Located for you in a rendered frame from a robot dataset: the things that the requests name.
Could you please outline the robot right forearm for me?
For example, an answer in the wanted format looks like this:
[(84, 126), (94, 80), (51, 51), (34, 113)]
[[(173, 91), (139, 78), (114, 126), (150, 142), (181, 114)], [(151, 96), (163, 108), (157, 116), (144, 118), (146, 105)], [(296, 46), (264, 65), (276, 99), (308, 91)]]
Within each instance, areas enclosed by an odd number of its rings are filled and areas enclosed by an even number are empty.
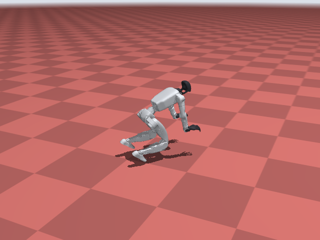
[[(182, 122), (182, 126), (183, 126), (183, 130), (185, 132), (186, 129), (189, 129), (188, 128), (188, 119), (187, 119), (187, 114), (185, 112), (185, 118), (182, 118), (181, 119), (181, 122)], [(186, 132), (185, 132), (186, 133)]]

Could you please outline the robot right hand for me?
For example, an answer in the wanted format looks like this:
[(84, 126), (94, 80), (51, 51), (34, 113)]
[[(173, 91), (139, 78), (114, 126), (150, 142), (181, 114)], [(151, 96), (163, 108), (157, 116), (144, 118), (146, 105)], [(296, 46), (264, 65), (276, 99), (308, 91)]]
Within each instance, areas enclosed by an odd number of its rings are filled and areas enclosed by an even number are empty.
[(188, 129), (185, 130), (185, 132), (189, 132), (190, 130), (199, 130), (201, 132), (201, 129), (198, 125), (190, 125), (188, 126)]

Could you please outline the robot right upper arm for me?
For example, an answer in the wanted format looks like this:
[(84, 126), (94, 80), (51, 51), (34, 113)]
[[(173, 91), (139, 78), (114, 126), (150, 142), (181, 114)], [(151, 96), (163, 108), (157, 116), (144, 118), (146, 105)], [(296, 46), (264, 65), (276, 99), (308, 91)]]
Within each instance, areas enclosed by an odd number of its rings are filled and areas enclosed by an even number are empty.
[(186, 115), (185, 115), (185, 97), (178, 93), (178, 94), (175, 95), (175, 98), (176, 98), (176, 102), (178, 103), (179, 110), (180, 110), (179, 118), (184, 119), (184, 118), (186, 118)]

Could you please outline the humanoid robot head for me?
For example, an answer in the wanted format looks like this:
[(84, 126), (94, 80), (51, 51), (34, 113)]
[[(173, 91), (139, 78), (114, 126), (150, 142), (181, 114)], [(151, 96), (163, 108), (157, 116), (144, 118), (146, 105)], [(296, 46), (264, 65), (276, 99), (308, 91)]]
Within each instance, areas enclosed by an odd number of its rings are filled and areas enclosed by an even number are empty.
[[(174, 88), (174, 89), (178, 90), (180, 94), (183, 95), (183, 94), (191, 91), (191, 85), (190, 85), (190, 83), (188, 81), (183, 80), (181, 82), (181, 85), (182, 85), (181, 89), (180, 88)], [(185, 92), (182, 92), (182, 90), (185, 90)]]

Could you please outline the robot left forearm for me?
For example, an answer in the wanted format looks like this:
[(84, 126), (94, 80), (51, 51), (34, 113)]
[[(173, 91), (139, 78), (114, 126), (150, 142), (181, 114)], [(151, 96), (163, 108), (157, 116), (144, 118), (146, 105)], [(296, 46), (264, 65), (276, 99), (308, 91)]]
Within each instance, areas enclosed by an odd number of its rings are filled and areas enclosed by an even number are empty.
[(174, 105), (173, 105), (172, 108), (169, 108), (169, 111), (170, 111), (173, 119), (178, 119), (178, 118), (176, 118), (177, 113), (176, 113), (176, 111), (175, 111)]

